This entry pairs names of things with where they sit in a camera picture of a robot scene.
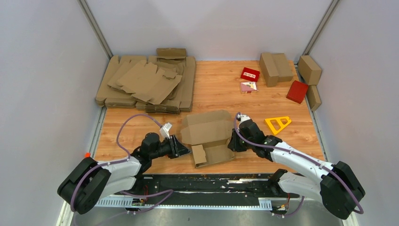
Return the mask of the yellow plastic triangle frame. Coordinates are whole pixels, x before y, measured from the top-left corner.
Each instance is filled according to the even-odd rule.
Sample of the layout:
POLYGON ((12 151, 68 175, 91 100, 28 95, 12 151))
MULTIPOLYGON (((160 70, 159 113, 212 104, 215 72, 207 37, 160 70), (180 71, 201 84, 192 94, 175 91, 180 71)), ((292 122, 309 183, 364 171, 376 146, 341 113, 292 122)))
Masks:
POLYGON ((279 134, 292 120, 288 116, 267 118, 264 120, 273 135, 279 134))

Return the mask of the brown cardboard box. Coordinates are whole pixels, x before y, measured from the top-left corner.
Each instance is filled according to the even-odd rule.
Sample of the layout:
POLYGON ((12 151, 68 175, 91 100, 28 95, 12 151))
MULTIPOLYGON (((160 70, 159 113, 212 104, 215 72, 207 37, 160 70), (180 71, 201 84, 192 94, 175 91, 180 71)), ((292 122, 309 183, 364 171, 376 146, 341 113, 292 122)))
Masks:
POLYGON ((233 120, 227 110, 189 114, 182 121, 182 143, 192 150, 195 168, 232 161, 235 153, 227 145, 233 120))

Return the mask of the stack of flat cardboard blanks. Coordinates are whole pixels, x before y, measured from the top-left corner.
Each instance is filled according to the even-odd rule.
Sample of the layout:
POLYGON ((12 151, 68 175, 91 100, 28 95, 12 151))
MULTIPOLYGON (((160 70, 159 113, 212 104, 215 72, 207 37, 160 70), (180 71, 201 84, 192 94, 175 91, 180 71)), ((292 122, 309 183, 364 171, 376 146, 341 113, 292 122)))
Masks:
POLYGON ((197 62, 184 48, 157 48, 155 55, 113 56, 95 102, 107 108, 180 114, 193 106, 197 62))

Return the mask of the folded cardboard box left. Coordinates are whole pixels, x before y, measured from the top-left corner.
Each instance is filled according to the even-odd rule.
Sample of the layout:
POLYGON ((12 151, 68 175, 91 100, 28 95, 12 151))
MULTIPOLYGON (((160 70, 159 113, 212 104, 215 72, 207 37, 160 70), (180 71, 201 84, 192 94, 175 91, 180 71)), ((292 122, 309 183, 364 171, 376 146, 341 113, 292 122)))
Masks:
POLYGON ((273 60, 272 54, 269 52, 262 53, 260 55, 259 65, 261 68, 261 72, 264 76, 266 86, 276 86, 279 79, 279 73, 273 60))

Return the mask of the dark red box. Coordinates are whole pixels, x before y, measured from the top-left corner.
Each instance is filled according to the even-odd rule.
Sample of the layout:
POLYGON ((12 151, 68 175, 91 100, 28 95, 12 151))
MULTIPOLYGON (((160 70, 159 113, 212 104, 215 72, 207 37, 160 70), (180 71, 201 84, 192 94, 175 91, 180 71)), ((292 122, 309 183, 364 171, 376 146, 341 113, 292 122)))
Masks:
POLYGON ((308 87, 309 85, 303 82, 293 81, 286 95, 286 98, 298 104, 301 104, 306 96, 308 87))

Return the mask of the pink white picture card box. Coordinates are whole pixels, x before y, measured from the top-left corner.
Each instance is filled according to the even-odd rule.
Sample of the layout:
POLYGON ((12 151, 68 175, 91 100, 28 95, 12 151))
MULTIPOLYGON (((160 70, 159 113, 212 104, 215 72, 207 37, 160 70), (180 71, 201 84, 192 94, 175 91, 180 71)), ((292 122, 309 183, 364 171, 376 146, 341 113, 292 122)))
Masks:
POLYGON ((257 92, 257 84, 256 82, 249 81, 249 82, 241 82, 239 84, 241 94, 249 94, 253 92, 257 92))

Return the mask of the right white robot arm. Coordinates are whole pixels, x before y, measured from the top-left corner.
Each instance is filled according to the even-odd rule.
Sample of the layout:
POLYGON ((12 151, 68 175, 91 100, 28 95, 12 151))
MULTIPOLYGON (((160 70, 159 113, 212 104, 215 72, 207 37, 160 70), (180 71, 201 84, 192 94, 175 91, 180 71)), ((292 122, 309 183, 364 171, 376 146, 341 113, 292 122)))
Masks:
POLYGON ((234 152, 250 149, 260 158, 297 172, 279 169, 272 175, 268 185, 274 196, 287 193, 311 198, 340 219, 353 212, 364 213, 359 202, 366 192, 347 163, 331 163, 300 152, 276 136, 265 135, 247 115, 236 116, 228 148, 234 152))

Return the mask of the red box with white labels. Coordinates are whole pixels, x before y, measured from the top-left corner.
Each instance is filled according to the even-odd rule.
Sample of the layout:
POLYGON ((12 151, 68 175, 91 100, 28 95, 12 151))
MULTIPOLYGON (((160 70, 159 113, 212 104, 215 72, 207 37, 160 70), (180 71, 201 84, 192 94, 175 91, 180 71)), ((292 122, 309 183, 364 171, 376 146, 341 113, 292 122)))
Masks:
POLYGON ((248 67, 244 67, 240 75, 241 79, 252 82, 257 82, 259 80, 259 77, 260 77, 260 71, 248 67))

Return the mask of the folded cardboard box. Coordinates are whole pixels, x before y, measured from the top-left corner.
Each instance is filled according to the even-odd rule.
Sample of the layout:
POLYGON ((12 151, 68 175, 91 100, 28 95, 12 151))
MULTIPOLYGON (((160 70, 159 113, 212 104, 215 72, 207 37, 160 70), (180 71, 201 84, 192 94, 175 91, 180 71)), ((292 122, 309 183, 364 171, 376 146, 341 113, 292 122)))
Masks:
POLYGON ((306 93, 311 111, 317 110, 321 105, 321 99, 316 85, 310 85, 306 93))
POLYGON ((279 73, 273 60, 272 54, 269 52, 262 53, 260 55, 259 65, 261 68, 261 72, 264 76, 266 86, 276 86, 279 79, 279 73))

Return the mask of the folded cardboard box lower right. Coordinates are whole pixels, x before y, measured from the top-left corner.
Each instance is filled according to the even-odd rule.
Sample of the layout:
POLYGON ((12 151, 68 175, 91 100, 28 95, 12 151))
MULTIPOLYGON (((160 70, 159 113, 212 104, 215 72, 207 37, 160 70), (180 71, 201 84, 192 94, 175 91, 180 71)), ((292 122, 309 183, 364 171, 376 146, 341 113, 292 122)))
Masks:
POLYGON ((321 105, 321 99, 316 85, 310 85, 306 93, 311 111, 317 110, 321 105))

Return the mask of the folded cardboard box corner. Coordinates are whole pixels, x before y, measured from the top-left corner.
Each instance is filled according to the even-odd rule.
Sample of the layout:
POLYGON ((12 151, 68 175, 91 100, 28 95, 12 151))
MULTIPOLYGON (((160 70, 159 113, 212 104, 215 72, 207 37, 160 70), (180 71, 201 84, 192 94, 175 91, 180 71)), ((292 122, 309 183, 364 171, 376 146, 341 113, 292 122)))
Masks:
POLYGON ((311 56, 300 56, 297 65, 300 75, 308 85, 317 85, 319 83, 322 69, 311 56))

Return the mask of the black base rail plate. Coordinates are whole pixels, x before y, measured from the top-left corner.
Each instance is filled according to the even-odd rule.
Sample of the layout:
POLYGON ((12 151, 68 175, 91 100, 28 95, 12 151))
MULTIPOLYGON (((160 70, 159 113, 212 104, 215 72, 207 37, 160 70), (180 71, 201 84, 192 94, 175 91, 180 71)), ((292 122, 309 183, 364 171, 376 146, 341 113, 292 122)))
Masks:
POLYGON ((163 204, 185 206, 256 206, 259 198, 287 201, 299 198, 268 185, 269 173, 146 174, 128 193, 150 195, 172 189, 163 204))

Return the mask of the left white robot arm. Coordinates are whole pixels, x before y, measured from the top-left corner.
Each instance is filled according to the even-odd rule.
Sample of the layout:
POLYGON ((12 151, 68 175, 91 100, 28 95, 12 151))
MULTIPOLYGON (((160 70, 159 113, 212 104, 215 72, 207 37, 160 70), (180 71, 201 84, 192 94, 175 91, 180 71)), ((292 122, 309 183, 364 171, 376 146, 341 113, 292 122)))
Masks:
POLYGON ((127 190, 140 194, 144 181, 137 176, 151 167, 153 159, 163 156, 174 159, 188 153, 190 149, 175 135, 161 141, 158 134, 148 133, 129 159, 100 162, 84 158, 60 184, 57 194, 73 211, 85 214, 108 195, 127 190))

